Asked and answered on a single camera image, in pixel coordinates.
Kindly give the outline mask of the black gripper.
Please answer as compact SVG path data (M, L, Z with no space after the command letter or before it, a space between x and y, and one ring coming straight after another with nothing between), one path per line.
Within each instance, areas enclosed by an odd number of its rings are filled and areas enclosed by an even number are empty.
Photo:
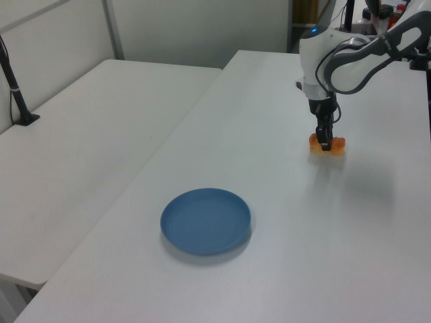
M323 151L331 150L333 139L333 113L337 110L337 98L331 96L324 100L308 100L310 112L317 118L316 137Z

